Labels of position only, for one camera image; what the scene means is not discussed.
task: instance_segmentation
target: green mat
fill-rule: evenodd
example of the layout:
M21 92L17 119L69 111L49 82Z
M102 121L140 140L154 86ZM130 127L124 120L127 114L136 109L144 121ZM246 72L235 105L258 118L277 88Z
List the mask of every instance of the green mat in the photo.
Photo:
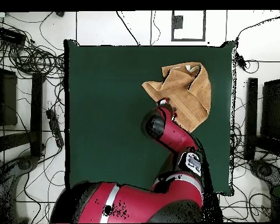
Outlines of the green mat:
M78 46L69 51L69 183L115 181L151 188L169 151L141 132L155 102L144 81L162 81L161 67L201 62L212 85L211 113L195 131L204 146L215 192L229 186L232 48Z

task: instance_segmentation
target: towel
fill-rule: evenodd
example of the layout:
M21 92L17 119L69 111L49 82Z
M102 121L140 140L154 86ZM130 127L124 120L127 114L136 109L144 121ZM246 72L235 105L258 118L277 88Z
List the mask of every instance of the towel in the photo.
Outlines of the towel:
M144 82L143 88L158 102L168 97L176 108L174 121L188 132L193 132L209 115L211 83L207 70L199 62L187 62L162 67L163 82Z

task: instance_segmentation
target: black cable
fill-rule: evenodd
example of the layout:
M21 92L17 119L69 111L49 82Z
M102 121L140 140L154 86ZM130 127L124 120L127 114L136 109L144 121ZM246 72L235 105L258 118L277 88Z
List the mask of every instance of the black cable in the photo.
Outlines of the black cable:
M241 101L241 106L240 107L238 107L236 110L238 110L238 109L240 109L241 107L244 107L245 108L245 105L246 104L243 104L243 101L242 101L242 99L241 98L239 98L239 97L236 97L237 99L239 99L240 101ZM231 135L231 138L234 138L234 148L231 146L231 152L230 152L230 154L233 152L234 153L234 159L238 159L238 161L234 161L234 166L233 166L233 168L236 168L236 167L243 167L243 168L245 168L245 171L244 171L244 173L241 175L241 176L238 176L238 177L234 177L233 179L238 179L238 178L240 178L240 177L243 177L246 173L247 173L247 171L248 170L250 170L249 168L247 168L247 165L249 165L248 164L248 161L245 161L244 160L244 157L243 157L243 150L242 150L242 148L244 147L244 142L243 142L243 137L244 137L244 135L242 134L242 131L241 131L241 127L243 126L243 124L242 125L240 125L240 124L237 124L237 123L235 123L234 124L234 133ZM261 157L261 160L264 160L264 161L270 161L270 160L275 160L275 161L277 161L277 159L278 159L278 157L276 156L276 158L275 159L266 159L266 157L268 156L268 152L267 151L261 151L261 150L256 150L255 152L258 152L258 153L263 153L264 155ZM267 208L267 207L264 207L263 205L261 206L261 207L256 207L256 206L254 206L252 203L251 203L251 198L248 200L247 199L247 197L246 197L246 195L244 194L244 192L242 191L242 190L240 190L240 188L238 188L238 187L236 187L244 196L245 196L245 200L244 201L237 201L237 202L234 202L234 203L232 203L232 204L229 204L228 202L227 202L227 204L228 204L228 206L221 206L221 208L222 208L222 210L224 210L224 209L226 209L226 208L232 208L233 210L235 210L235 208L243 208L243 209L246 209L247 210L247 212L248 212L248 215L249 215L249 212L250 212L250 214L251 214L251 217L252 217L252 219L254 220L254 221L256 221L255 220L255 215L256 214L254 214L253 213L253 210L255 209L256 210L256 213L257 214L263 214L263 215L265 215L265 216L268 216L268 210L269 210L269 208ZM261 193L259 193L259 194L254 194L254 195L252 195L251 197L253 198L253 197L255 197L256 195L264 195L265 197L268 197L268 196L266 196L265 194L261 194ZM239 203L239 202L245 202L245 206L234 206L235 204L237 204L237 203ZM246 221L247 220L247 217L246 216L242 216L241 215L241 217L242 218L237 218L237 217L232 217L232 218L227 218L227 217L225 217L224 216L224 220L227 220L228 222L236 222L235 220L241 220L241 221Z
M156 17L156 10L155 10L155 15L153 16L153 25L158 29L159 31L159 37L157 38L157 40L155 40L151 45L153 45L155 42L157 42L160 38L160 35L161 35L161 31L160 29L156 26L156 23L155 23L155 17Z
M38 21L38 22L27 22L27 21L25 21L25 20L19 20L18 18L15 18L15 17L11 16L10 14L6 14L6 15L9 16L9 17L11 17L11 18L14 18L14 19L16 19L16 20L18 20L18 21L20 21L20 22L25 22L25 23L40 23L40 22L42 22L42 20L40 20L40 21Z
M47 209L47 207L48 207L48 210L50 209L50 205L46 205L45 206L45 208L44 208L44 216L43 216L43 218L41 218L36 224L39 224L45 217L47 218L47 215L48 215L48 211L46 212L46 209Z
M121 16L118 14L118 11L116 11L117 16L121 19L122 23L124 24L125 28L128 30L128 32L130 33L130 35L133 37L133 39L136 41L137 45L140 46L140 43L137 42L135 36L132 34L132 32L129 30L129 28L127 27L127 25L125 24L124 20L121 18Z
M49 201L49 190L50 190L50 185L51 184L53 184L53 185L55 185L54 183L52 183L52 179L54 178L54 176L57 174L57 173L60 173L60 172L64 172L65 173L65 171L57 171L56 173L54 173L54 175L52 176L52 178L51 178L51 180L49 181L50 183L49 183L49 186L48 186L48 201ZM48 221L48 223L49 223L49 219L50 219L50 204L48 204L48 218L47 218L47 221Z
M257 24L254 24L254 25L252 25L252 26L245 27L245 28L244 28L243 30L241 30L240 33L237 35L237 37L236 37L236 39L235 39L236 45L238 46L238 43L239 43L239 36L240 36L240 34L241 34L243 31L245 31L245 30L247 30L247 29L249 29L249 28L251 28L251 27L255 27L255 26L258 26L258 25L260 25L260 24L263 24L263 23L265 23L265 22L272 21L272 20L274 20L274 19L280 19L280 16L273 17L273 18L269 18L269 19L263 20L263 21L261 21L261 22L259 22L259 23L257 23ZM249 74L253 74L253 73L255 73L255 72L258 71L258 69L259 69L259 62L270 62L270 61L258 61L258 60L254 60L254 59L250 59L250 60L246 60L246 61L245 61L244 58L243 58L242 56L240 56L238 53L236 53L235 60L237 61L238 65L239 65L245 72L247 72L247 73L249 73ZM249 67L247 68L246 62L249 63L249 67L250 67L250 62L256 62L256 63L257 63L257 69L256 69L254 72L249 72L249 71L247 71L247 69L248 69Z
M255 193L255 194L253 194L253 195L249 198L249 201L248 201L249 210L250 210L250 214L251 214L251 217L252 217L252 219L253 219L254 222L257 222L257 221L256 221L256 219L254 218L254 215L255 215L255 214L252 212L253 207L251 207L251 199L252 199L253 197L257 196L257 195L265 196L266 198L268 198L269 200L271 200L271 198L270 198L269 196L267 196L267 195L265 195L265 194L263 194L263 193Z
M49 163L49 165L45 168L45 170L48 169L48 167L50 166L50 164L53 162L54 158L55 158L61 151L62 151L62 149L59 149L58 152L57 152L56 154L50 156L49 158L46 158L46 160L51 159L51 158L53 158L53 159L52 159L52 161ZM29 186L31 186L43 173L44 173L44 172L41 172L41 173L26 187L26 189L27 189ZM16 196L16 198L17 198L22 192L24 192L24 190L21 191L20 193L18 193L18 195Z
M44 175L45 175L45 177L47 178L47 180L49 181L49 183L52 184L52 185L54 185L54 186L64 186L65 184L56 185L56 184L54 184L54 183L51 182L51 180L48 178L48 176L47 176L47 174L46 174L46 171L45 171L45 170L46 170L46 169L45 169L45 161L46 161L46 160L44 159L44 160L43 160L43 163L44 163Z
M42 38L44 38L44 40L47 42L47 43L49 43L51 46L53 46L44 36L43 36L43 34L41 33L41 25L44 23L44 21L50 16L50 15L52 15L52 13L53 12L51 12L50 14L48 14L46 17L45 17L45 19L40 23L40 35L42 36Z
M275 20L275 19L280 19L280 16L273 17L273 18L269 18L269 19L263 20L263 21L261 21L261 22L258 22L257 24L254 24L254 25L252 25L252 26L245 27L242 31L240 31L239 35L237 35L236 41L239 40L239 36L240 36L240 34L241 34L243 31L245 31L245 30L247 30L247 29L249 29L249 28L251 28L251 27L256 27L256 26L258 26L258 25L260 25L260 24L263 24L263 23L265 23L265 22L269 22L269 21Z
M32 198L31 196L29 196L28 193L26 192L26 186L27 186L27 183L28 183L29 177L30 177L29 174L30 174L30 173L28 173L28 177L27 177L26 183L25 183L25 185L24 185L24 193L26 194L26 196L27 196L30 200L32 200L32 201L34 201L35 203L37 203L37 204L39 205L39 207L40 207L39 210L38 210L38 212L36 213L35 217L33 218L32 222L31 222L31 224L33 224L34 220L37 218L37 216L38 216L39 213L40 213L41 205L40 205L40 203L37 202L34 198Z

